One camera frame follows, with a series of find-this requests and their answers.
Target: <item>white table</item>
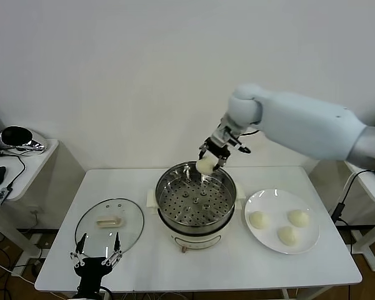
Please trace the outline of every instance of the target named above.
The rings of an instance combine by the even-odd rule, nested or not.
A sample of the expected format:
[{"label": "white table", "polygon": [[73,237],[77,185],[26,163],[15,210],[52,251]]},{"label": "white table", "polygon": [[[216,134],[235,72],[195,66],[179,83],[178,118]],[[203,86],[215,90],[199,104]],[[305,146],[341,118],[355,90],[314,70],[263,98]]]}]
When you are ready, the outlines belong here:
[{"label": "white table", "polygon": [[[348,162],[346,162],[346,165],[354,174],[364,170]],[[358,175],[357,178],[368,196],[375,202],[375,174],[373,172],[364,172]],[[352,230],[351,234],[356,240],[356,243],[352,245],[352,253],[362,254],[368,266],[375,272],[375,255],[370,248],[370,245],[375,243],[375,227],[364,236],[361,234],[360,230]]]},{"label": "white table", "polygon": [[75,228],[89,208],[109,198],[135,201],[145,217],[140,239],[102,280],[102,285],[115,293],[311,288],[300,292],[297,298],[314,299],[331,286],[361,281],[358,268],[303,168],[226,170],[247,196],[261,189],[278,188],[307,201],[319,218],[321,235],[317,245],[300,255],[274,252],[249,233],[241,214],[236,212],[218,244],[183,254],[167,235],[160,218],[146,209],[146,193],[155,187],[164,169],[90,170],[61,225],[35,288],[76,291],[79,277],[69,258],[75,249]]},{"label": "white table", "polygon": [[[48,139],[49,146],[41,154],[26,154],[31,156],[22,156],[21,159],[24,162],[26,168],[25,171],[15,180],[12,185],[12,192],[8,198],[3,202],[2,205],[6,205],[6,201],[17,201],[20,199],[28,187],[32,184],[36,176],[39,174],[40,170],[46,164],[48,159],[53,154],[58,146],[57,139]],[[0,166],[6,166],[6,174],[4,176],[4,181],[0,185],[0,190],[6,187],[21,170],[23,165],[19,162],[16,157],[4,156],[0,157]],[[12,225],[11,221],[8,221],[5,216],[1,213],[0,208],[0,233],[10,239],[12,242],[17,244],[22,250],[23,254],[19,258],[18,264],[26,264],[29,258],[37,258],[40,254],[40,249],[34,244],[40,239],[41,234],[34,234],[31,240],[24,237],[19,231]],[[48,251],[42,253],[42,257],[47,255]],[[21,274],[23,271],[22,267],[16,269],[16,271]]]}]

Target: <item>white wall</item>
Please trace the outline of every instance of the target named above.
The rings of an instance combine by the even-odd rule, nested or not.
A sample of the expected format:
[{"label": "white wall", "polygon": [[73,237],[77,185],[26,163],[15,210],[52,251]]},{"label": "white wall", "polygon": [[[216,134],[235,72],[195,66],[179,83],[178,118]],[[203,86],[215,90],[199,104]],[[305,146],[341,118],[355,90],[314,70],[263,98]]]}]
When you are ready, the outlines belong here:
[{"label": "white wall", "polygon": [[[0,0],[0,118],[62,140],[84,169],[195,159],[245,82],[372,124],[375,1]],[[253,154],[230,166],[314,166],[245,139]]]}]

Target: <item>cable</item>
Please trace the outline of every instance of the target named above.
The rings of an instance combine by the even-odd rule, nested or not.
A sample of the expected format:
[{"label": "cable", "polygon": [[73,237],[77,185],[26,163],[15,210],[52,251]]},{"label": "cable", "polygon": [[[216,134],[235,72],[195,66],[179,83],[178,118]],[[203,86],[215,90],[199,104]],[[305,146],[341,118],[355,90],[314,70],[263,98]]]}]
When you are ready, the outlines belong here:
[{"label": "cable", "polygon": [[356,175],[354,175],[354,177],[352,178],[352,180],[350,182],[349,188],[347,189],[346,194],[343,197],[342,204],[344,204],[344,202],[345,202],[345,200],[346,200],[346,198],[349,194],[350,188],[353,185],[354,180],[357,178],[357,176],[359,176],[361,173],[364,173],[364,172],[373,172],[373,171],[372,170],[363,170],[361,172],[358,172]]},{"label": "cable", "polygon": [[22,159],[18,155],[0,153],[0,157],[2,157],[2,156],[11,156],[11,157],[14,157],[14,158],[18,158],[19,162],[22,164],[21,172],[19,172],[18,175],[15,176],[15,178],[7,185],[7,189],[9,189],[13,186],[14,181],[17,180],[17,178],[25,171],[26,166],[25,166],[24,162],[22,161]]},{"label": "cable", "polygon": [[259,130],[256,130],[256,131],[253,131],[253,132],[248,132],[248,133],[241,134],[241,136],[252,136],[253,134],[256,134],[258,132],[259,132]]},{"label": "cable", "polygon": [[35,246],[40,249],[40,254],[39,254],[39,257],[36,259],[36,261],[33,264],[18,264],[16,266],[13,266],[12,269],[15,269],[15,268],[18,268],[18,267],[33,266],[33,265],[36,265],[36,263],[41,263],[40,259],[42,258],[42,255],[43,255],[43,248],[40,248],[39,245],[35,245]]},{"label": "cable", "polygon": [[23,232],[20,231],[19,233],[22,233],[22,234],[28,233],[31,229],[33,229],[35,226],[38,225],[38,223],[39,223],[38,213],[36,211],[31,211],[31,212],[34,212],[32,214],[35,216],[35,224],[33,224],[33,226],[29,227],[26,231],[23,231]]},{"label": "cable", "polygon": [[110,295],[110,299],[111,300],[114,300],[114,295],[113,295],[113,292],[111,292],[108,288],[106,288],[105,286],[101,286],[100,287],[101,289],[105,290],[109,295]]},{"label": "cable", "polygon": [[346,188],[348,182],[350,181],[349,187],[347,188],[347,191],[346,191],[346,193],[344,194],[344,197],[343,197],[342,202],[339,202],[339,203],[336,205],[336,207],[335,207],[333,213],[331,214],[331,219],[332,219],[333,224],[335,224],[335,223],[339,220],[340,216],[342,215],[343,209],[344,209],[344,207],[345,207],[344,202],[345,202],[345,200],[346,200],[346,198],[347,198],[347,196],[348,196],[348,194],[349,194],[349,191],[350,191],[350,189],[351,189],[351,186],[353,185],[354,180],[356,180],[356,178],[357,178],[361,173],[364,173],[364,172],[373,172],[373,171],[372,171],[372,170],[362,170],[362,171],[356,173],[353,177],[350,176],[349,179],[347,180],[346,184],[344,185],[343,190]]},{"label": "cable", "polygon": [[35,151],[32,151],[32,150],[26,150],[26,151],[21,152],[21,153],[15,153],[15,152],[12,152],[12,151],[10,151],[10,150],[2,150],[2,152],[3,152],[3,154],[6,154],[6,153],[4,153],[4,152],[7,152],[7,153],[11,153],[11,154],[18,155],[18,156],[25,156],[25,157],[27,157],[27,158],[29,158],[29,157],[31,157],[31,156],[35,156],[35,155],[24,155],[24,154],[26,154],[26,153],[35,152]]},{"label": "cable", "polygon": [[[339,218],[338,221],[341,221],[343,222],[344,224],[346,224],[347,227],[350,227],[350,225],[343,219]],[[351,234],[351,232],[349,231],[349,234],[350,234],[350,255],[353,256],[353,236]],[[349,292],[348,292],[348,295],[347,295],[347,299],[350,300],[351,298],[351,286],[349,285]]]},{"label": "cable", "polygon": [[[21,278],[21,279],[22,279],[23,281],[26,281],[27,283],[30,283],[30,284],[32,284],[33,286],[35,285],[35,283],[34,283],[34,282],[32,282],[32,281],[29,281],[29,280],[27,280],[27,279],[23,278],[22,276],[20,276],[20,275],[18,275],[18,274],[16,274],[16,273],[14,273],[14,272],[10,271],[9,269],[7,269],[7,268],[3,267],[2,265],[0,265],[0,268],[2,268],[3,270],[6,270],[7,272],[9,272],[9,273],[11,273],[11,274],[13,274],[13,275],[15,275],[15,276],[17,276],[17,277]],[[58,297],[58,298],[60,298],[60,299],[63,299],[63,300],[67,300],[66,298],[60,297],[60,296],[58,296],[58,295],[54,294],[53,292],[51,292],[50,294],[52,294],[53,296],[56,296],[56,297]]]},{"label": "cable", "polygon": [[148,292],[145,292],[144,294],[143,294],[143,297],[142,297],[142,299],[141,300],[143,300],[144,299],[144,297],[148,297],[149,298],[149,300],[151,300],[151,297],[150,297],[150,295],[149,295],[149,293]]},{"label": "cable", "polygon": [[165,293],[161,294],[161,296],[157,300],[161,300],[161,298],[165,294],[175,294],[175,295],[181,296],[184,300],[189,300],[186,296],[183,296],[180,292],[165,292]]},{"label": "cable", "polygon": [[[10,259],[9,255],[7,254],[6,251],[4,251],[4,250],[1,249],[1,248],[0,248],[0,251],[1,251],[1,252],[7,257],[7,259],[8,259],[8,266],[10,267],[10,265],[11,265],[11,259]],[[7,274],[7,272],[4,272],[4,273],[0,276],[0,279],[3,278],[6,274]],[[6,300],[6,293],[7,293],[7,295],[8,295],[8,298],[9,298],[10,300],[12,300],[11,293],[9,292],[8,289],[6,289],[6,287],[4,287],[4,289],[0,289],[0,292],[1,292],[1,291],[4,291],[4,294],[3,294],[4,300]]]}]

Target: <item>metal rim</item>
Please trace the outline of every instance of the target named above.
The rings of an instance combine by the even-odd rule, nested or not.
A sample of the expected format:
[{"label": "metal rim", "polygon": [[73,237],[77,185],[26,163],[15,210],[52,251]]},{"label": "metal rim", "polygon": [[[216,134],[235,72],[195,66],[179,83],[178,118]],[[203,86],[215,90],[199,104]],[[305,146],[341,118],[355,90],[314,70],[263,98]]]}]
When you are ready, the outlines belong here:
[{"label": "metal rim", "polygon": [[135,205],[137,206],[137,208],[139,208],[140,212],[142,213],[142,218],[143,218],[142,229],[140,230],[139,236],[137,237],[136,241],[135,241],[133,244],[131,244],[131,247],[129,247],[128,250],[123,251],[122,253],[126,253],[126,252],[128,252],[128,251],[129,251],[130,249],[132,249],[132,247],[137,243],[137,241],[140,239],[140,236],[142,235],[142,232],[143,232],[143,229],[144,229],[144,223],[145,223],[145,220],[144,220],[144,214],[143,214],[142,209],[140,208],[140,206],[139,206],[136,202],[134,202],[134,201],[132,201],[132,200],[129,200],[129,199],[126,199],[126,198],[110,198],[110,199],[103,200],[103,201],[101,201],[101,202],[95,204],[94,206],[90,207],[90,208],[89,208],[89,209],[88,209],[88,210],[82,215],[82,217],[79,219],[79,221],[78,221],[78,223],[77,223],[77,225],[76,225],[76,227],[75,227],[75,232],[74,232],[74,242],[75,242],[75,246],[76,246],[76,244],[78,243],[78,241],[76,240],[76,231],[78,230],[78,226],[79,226],[79,224],[81,223],[81,221],[83,220],[84,216],[85,216],[89,211],[91,211],[92,209],[94,209],[97,205],[100,205],[100,204],[102,204],[102,203],[104,203],[104,202],[107,202],[107,201],[110,201],[110,200],[126,200],[126,201],[129,201],[129,202],[132,202],[133,204],[135,204]]},{"label": "metal rim", "polygon": [[[198,193],[199,191],[197,191],[196,188],[197,189],[201,188],[199,186],[203,184],[203,175],[201,175],[202,177],[200,177],[200,180],[199,180],[200,183],[198,183],[197,182],[198,179],[196,178],[197,171],[196,171],[196,168],[194,168],[193,169],[194,172],[192,175],[193,179],[189,179],[189,182],[188,182],[189,185],[187,186],[186,182],[184,182],[184,179],[181,179],[182,178],[182,176],[180,176],[181,173],[178,173],[178,171],[183,170],[183,172],[185,172],[183,168],[192,167],[195,165],[195,163],[196,162],[194,161],[188,161],[188,162],[175,165],[172,168],[168,169],[165,173],[163,173],[162,176],[159,178],[159,181],[157,182],[157,185],[156,185],[156,197],[155,197],[157,205],[159,206],[159,214],[163,217],[163,220],[165,221],[165,223],[177,224],[179,227],[186,228],[186,229],[187,228],[190,228],[190,229],[203,228],[204,229],[207,226],[216,225],[217,223],[220,223],[220,226],[222,226],[224,223],[223,221],[224,218],[228,218],[234,209],[234,203],[236,202],[236,185],[232,177],[223,169],[218,170],[215,176],[205,176],[204,181],[206,181],[205,184],[209,185],[209,188],[207,188],[206,185],[204,185],[204,189],[202,191],[205,191],[206,193],[214,194],[210,196],[210,197],[214,196],[213,198],[209,198],[208,196],[206,198],[206,201],[209,201],[210,203],[207,203],[207,202],[203,203],[203,206],[205,205],[209,206],[209,211],[202,211],[196,208],[188,212],[187,208],[189,207],[190,209],[190,205],[187,204],[186,201],[184,202],[184,198],[181,197],[181,193],[185,193],[186,190],[188,193]],[[172,181],[169,181],[168,177],[172,176],[173,172],[175,172],[176,174],[175,179]],[[168,184],[173,183],[169,190],[168,188],[162,190],[164,186],[164,181],[169,181]]]},{"label": "metal rim", "polygon": [[220,231],[222,228],[224,228],[226,225],[229,224],[229,222],[231,221],[232,217],[233,217],[233,213],[234,213],[234,208],[232,209],[232,212],[229,214],[228,216],[228,219],[226,222],[222,223],[222,225],[220,225],[217,229],[213,230],[213,231],[210,231],[210,232],[206,232],[206,233],[187,233],[187,232],[182,232],[180,230],[177,230],[173,227],[171,227],[171,225],[169,225],[165,220],[164,220],[164,217],[163,215],[161,214],[161,212],[159,211],[159,209],[157,210],[158,212],[158,215],[161,219],[161,221],[172,231],[175,231],[176,233],[182,235],[182,236],[191,236],[191,237],[201,237],[201,236],[209,236],[210,234],[214,234],[218,231]]}]

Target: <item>wooden floor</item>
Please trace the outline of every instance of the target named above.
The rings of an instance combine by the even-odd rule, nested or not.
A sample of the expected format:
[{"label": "wooden floor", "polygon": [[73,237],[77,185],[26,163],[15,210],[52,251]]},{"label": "wooden floor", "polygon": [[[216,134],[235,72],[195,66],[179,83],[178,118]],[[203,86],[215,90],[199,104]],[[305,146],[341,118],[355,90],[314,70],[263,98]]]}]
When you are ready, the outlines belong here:
[{"label": "wooden floor", "polygon": [[[349,242],[348,232],[341,232],[342,237],[345,241]],[[55,234],[44,234],[39,242],[39,246],[42,248],[50,248],[51,243],[54,241]],[[16,259],[21,254],[21,250],[14,245],[11,241],[5,239],[0,242],[0,248],[5,250],[11,259],[11,264],[16,262]],[[371,246],[372,251],[375,254],[375,243]],[[355,255],[354,259],[362,274],[362,283],[355,286],[351,286],[351,300],[375,300],[375,272],[372,272],[364,260],[362,255]],[[0,264],[2,266],[8,266],[8,258],[0,251]],[[0,269],[0,276],[5,271]],[[28,266],[23,276],[30,280],[35,281],[34,276],[31,273],[31,266]],[[0,289],[3,289],[6,282],[7,275],[0,279]],[[4,291],[0,291],[0,300],[59,300],[59,298],[43,292],[38,292],[34,289],[31,284],[24,282],[22,279],[17,277],[8,276],[7,289],[11,293],[11,298],[6,295],[4,298]],[[294,299],[296,290],[290,290],[289,294]],[[227,299],[238,299],[238,300],[253,300],[253,299],[279,299],[281,298],[280,291],[233,291],[233,292],[187,292],[183,293],[189,300],[227,300]],[[152,294],[148,296],[151,300],[158,299],[161,294]],[[115,299],[120,300],[124,295],[116,294]],[[142,300],[143,294],[129,294],[124,300]],[[346,300],[348,298],[348,287],[333,287],[324,294],[317,297],[317,300]],[[180,300],[180,296],[175,294],[166,294],[161,300]]]}]

